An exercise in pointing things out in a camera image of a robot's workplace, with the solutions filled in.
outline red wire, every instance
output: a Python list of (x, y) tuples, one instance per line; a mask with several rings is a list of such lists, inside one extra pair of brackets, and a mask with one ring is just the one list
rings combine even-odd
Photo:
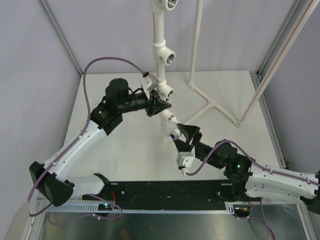
[(113, 191), (111, 192), (111, 194), (112, 194), (113, 202), (115, 203), (116, 202), (116, 195)]

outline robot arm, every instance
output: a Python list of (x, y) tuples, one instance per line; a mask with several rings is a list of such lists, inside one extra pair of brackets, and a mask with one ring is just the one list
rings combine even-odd
[[(128, 82), (123, 78), (113, 79), (105, 89), (105, 96), (99, 105), (93, 109), (90, 122), (82, 133), (79, 133), (60, 149), (56, 154), (47, 159), (43, 164), (32, 163), (29, 171), (33, 183), (51, 165), (53, 167), (42, 178), (37, 189), (56, 207), (64, 204), (71, 197), (86, 194), (99, 194), (103, 189), (106, 178), (101, 174), (86, 177), (69, 177), (73, 167), (80, 162), (82, 156), (102, 139), (106, 138), (122, 121), (122, 114), (145, 110), (151, 117), (170, 108), (171, 104), (161, 100), (155, 88), (158, 82), (155, 76), (149, 74), (140, 80), (142, 88), (132, 91)], [(70, 144), (77, 138), (78, 141), (70, 148)], [(63, 151), (67, 151), (58, 162), (54, 160)]]
[[(245, 201), (249, 197), (270, 198), (297, 204), (303, 202), (311, 212), (320, 214), (317, 185), (319, 172), (300, 173), (268, 166), (249, 156), (238, 154), (238, 149), (230, 144), (232, 141), (218, 142), (213, 149), (200, 142), (202, 134), (199, 127), (180, 123), (177, 127), (178, 129), (171, 132), (171, 137), (178, 150), (178, 169), (183, 175), (192, 176), (197, 173), (189, 173), (194, 158), (197, 158), (203, 165), (207, 163), (215, 168), (224, 169), (223, 174), (231, 180), (232, 194), (237, 201)], [(185, 142), (178, 139), (181, 134), (185, 136)]]

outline white object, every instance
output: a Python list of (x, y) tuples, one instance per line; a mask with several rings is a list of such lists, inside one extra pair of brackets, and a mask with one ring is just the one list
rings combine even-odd
[(149, 73), (148, 76), (140, 78), (141, 87), (148, 98), (150, 100), (150, 92), (157, 88), (159, 85), (158, 80), (155, 75)]
[[(258, 164), (285, 174), (294, 175), (296, 177), (309, 179), (314, 182), (318, 182), (314, 173), (300, 173), (294, 172), (278, 167), (268, 166), (263, 162), (257, 161)], [(300, 196), (304, 196), (307, 199), (314, 199), (315, 190), (318, 190), (318, 186), (308, 184), (305, 181), (294, 179), (287, 176), (282, 176), (276, 173), (269, 173), (263, 171), (256, 165), (251, 165), (252, 176), (249, 177), (245, 188), (246, 194), (251, 198), (266, 198), (275, 201), (290, 201), (293, 203), (301, 204)]]
[(178, 156), (176, 157), (176, 163), (178, 164), (178, 167), (182, 167), (181, 173), (183, 176), (185, 176), (186, 173), (189, 172), (194, 159), (195, 148), (193, 148), (191, 151), (181, 151), (178, 153)]
[(178, 0), (150, 0), (151, 9), (154, 13), (171, 11), (177, 6)]
[(166, 46), (166, 40), (162, 43), (153, 43), (153, 56), (157, 64), (170, 65), (176, 57), (176, 53)]
[(199, 35), (200, 35), (200, 28), (201, 28), (201, 19), (202, 19), (202, 12), (203, 12), (203, 0), (198, 0), (197, 3), (197, 11), (196, 11), (196, 20), (195, 20), (195, 29), (194, 29), (194, 40), (193, 40), (193, 51), (192, 51), (192, 62), (191, 62), (191, 71), (190, 71), (190, 79), (188, 86), (194, 90), (197, 94), (203, 97), (207, 101), (207, 105), (199, 110), (195, 115), (193, 115), (190, 119), (188, 119), (185, 124), (192, 123), (196, 118), (200, 117), (203, 113), (208, 111), (211, 108), (216, 108), (222, 114), (224, 114), (229, 120), (233, 122), (237, 127), (238, 119), (233, 116), (230, 112), (228, 112), (224, 107), (222, 107), (215, 99), (204, 93), (199, 87), (197, 87), (194, 83), (194, 75), (196, 70), (197, 64), (197, 53), (198, 53), (198, 45), (199, 45)]
[(170, 137), (171, 137), (173, 140), (177, 140), (177, 139), (179, 139), (181, 136), (182, 136), (182, 133), (181, 133), (181, 131), (180, 131), (179, 128), (176, 128), (176, 129), (174, 129), (174, 130), (172, 130), (172, 131), (170, 132)]
[(171, 122), (175, 125), (179, 124), (180, 122), (177, 120), (177, 118), (174, 116), (174, 114), (166, 109), (159, 113), (160, 119), (161, 119), (161, 137), (163, 142), (168, 142), (172, 138), (171, 135), (171, 129), (169, 128), (168, 122)]
[[(156, 63), (157, 79), (159, 86), (157, 91), (160, 98), (164, 101), (170, 98), (174, 89), (167, 85), (166, 81), (166, 65), (172, 64), (176, 54), (166, 46), (165, 40), (165, 23), (164, 11), (171, 11), (177, 5), (178, 0), (150, 0), (151, 10), (153, 12), (154, 25), (154, 42), (153, 42), (153, 57)], [(163, 142), (170, 140), (167, 121), (161, 117), (161, 138)]]
[(159, 83), (157, 91), (158, 94), (161, 94), (165, 98), (164, 100), (171, 98), (175, 92), (175, 90), (167, 84), (166, 80), (164, 80), (162, 83)]
[[(71, 142), (78, 138), (80, 133), (81, 131), (79, 131), (75, 137), (71, 139), (68, 144), (61, 148), (55, 155), (47, 159), (44, 162), (44, 168), (46, 169), (52, 163), (52, 161), (55, 160), (56, 157), (69, 146)], [(50, 174), (56, 174), (56, 179), (64, 182), (69, 176), (71, 170), (83, 159), (83, 156), (99, 141), (106, 138), (107, 134), (103, 129), (99, 129), (95, 122), (90, 121), (82, 137), (83, 138), (73, 145), (73, 147), (60, 158), (56, 165), (49, 170)]]
[(68, 177), (68, 181), (74, 184), (71, 198), (81, 197), (86, 194), (98, 194), (104, 187), (104, 182), (96, 175)]
[(191, 62), (191, 71), (190, 71), (190, 83), (194, 82), (194, 74), (196, 70), (196, 61), (197, 61), (197, 53), (198, 53), (198, 42), (200, 36), (200, 28), (201, 28), (201, 19), (202, 19), (202, 11), (204, 7), (204, 0), (198, 0), (198, 5), (196, 8), (196, 20), (195, 20), (195, 28), (194, 28), (194, 39), (193, 39), (193, 52), (192, 52), (192, 62)]
[(311, 16), (312, 12), (315, 10), (320, 0), (312, 0), (305, 8), (305, 11), (301, 13), (301, 17), (296, 20), (296, 23), (292, 26), (292, 32), (289, 34), (287, 40), (283, 43), (283, 47), (278, 51), (278, 55), (275, 57), (273, 64), (270, 69), (266, 72), (265, 77), (262, 79), (258, 89), (256, 90), (254, 96), (252, 97), (250, 103), (248, 104), (246, 110), (244, 111), (242, 117), (239, 119), (239, 125), (246, 121), (249, 113), (255, 107), (256, 103), (259, 101), (261, 95), (264, 93), (266, 87), (268, 86), (270, 80), (274, 76), (275, 72), (279, 68), (281, 62), (285, 58), (292, 44), (295, 42), (302, 28), (306, 24), (307, 20)]

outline white floor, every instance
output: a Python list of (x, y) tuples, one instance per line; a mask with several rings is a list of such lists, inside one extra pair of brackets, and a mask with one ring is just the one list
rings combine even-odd
[[(101, 101), (105, 88), (114, 78), (124, 78), (134, 90), (139, 87), (139, 73), (90, 74), (87, 91), (91, 109)], [(175, 89), (170, 98), (170, 109), (179, 121), (184, 122), (206, 105), (206, 101), (188, 88), (189, 72), (166, 73), (167, 83)], [(195, 83), (222, 106), (241, 117), (255, 90), (248, 71), (204, 71), (195, 73)], [(87, 118), (82, 83), (73, 108), (66, 135), (68, 142)], [(193, 125), (201, 127), (203, 143), (214, 146), (228, 139), (243, 147), (254, 159), (268, 165), (279, 166), (267, 126), (256, 105), (241, 128), (234, 126), (216, 109), (210, 109)], [(194, 177), (184, 177), (176, 164), (177, 150), (173, 142), (163, 143), (160, 138), (160, 118), (148, 117), (145, 111), (126, 113), (123, 122), (96, 145), (77, 165), (72, 176), (89, 176), (101, 173), (110, 181), (205, 180), (225, 179), (223, 169), (205, 166)], [(199, 160), (193, 162), (195, 170)]]

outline light gray wall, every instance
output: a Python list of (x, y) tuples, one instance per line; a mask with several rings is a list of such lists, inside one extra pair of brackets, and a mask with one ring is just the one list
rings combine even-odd
[(319, 23), (320, 5), (266, 89), (290, 167), (305, 173), (320, 170)]
[(59, 149), (80, 77), (35, 0), (0, 7), (0, 239)]
[[(149, 0), (48, 0), (82, 70), (97, 57), (128, 58), (155, 71)], [(205, 0), (197, 71), (258, 70), (293, 0)], [(189, 71), (196, 0), (179, 0), (165, 12), (165, 39), (176, 52), (168, 71)], [(93, 65), (91, 72), (134, 72), (121, 62)]]

